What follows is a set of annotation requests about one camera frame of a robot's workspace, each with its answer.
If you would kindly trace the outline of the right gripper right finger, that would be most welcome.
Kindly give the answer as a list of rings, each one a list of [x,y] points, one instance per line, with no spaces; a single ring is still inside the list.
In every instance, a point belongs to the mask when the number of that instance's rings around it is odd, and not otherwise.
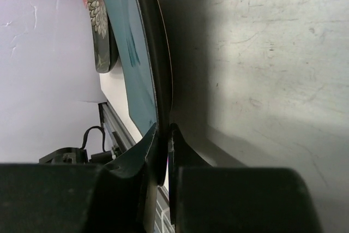
[[[169,202],[176,232],[322,231],[296,171],[213,167],[176,124],[169,133]]]

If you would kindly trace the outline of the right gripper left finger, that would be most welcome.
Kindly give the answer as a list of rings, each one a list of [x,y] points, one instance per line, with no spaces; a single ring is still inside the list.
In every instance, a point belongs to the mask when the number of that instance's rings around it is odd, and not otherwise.
[[[1,232],[153,232],[158,132],[106,165],[1,165]]]

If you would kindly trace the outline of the teal square plate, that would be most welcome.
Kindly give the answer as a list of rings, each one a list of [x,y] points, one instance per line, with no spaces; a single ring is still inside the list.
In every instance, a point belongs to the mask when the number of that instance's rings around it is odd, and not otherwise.
[[[163,145],[158,184],[166,177],[173,99],[169,43],[159,0],[104,0],[121,59],[128,110],[141,135],[155,127]]]

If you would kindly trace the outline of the black floral square plate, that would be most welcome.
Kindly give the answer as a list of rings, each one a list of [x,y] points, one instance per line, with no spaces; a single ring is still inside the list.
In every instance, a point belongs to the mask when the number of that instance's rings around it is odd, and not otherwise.
[[[87,0],[87,8],[92,26],[95,69],[105,74],[112,70],[119,57],[115,36],[104,0]]]

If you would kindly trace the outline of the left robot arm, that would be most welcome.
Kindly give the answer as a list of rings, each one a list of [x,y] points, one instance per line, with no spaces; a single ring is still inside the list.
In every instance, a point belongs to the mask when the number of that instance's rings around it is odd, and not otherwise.
[[[40,158],[39,164],[107,164],[112,160],[111,151],[92,154],[89,158],[86,149],[66,147]]]

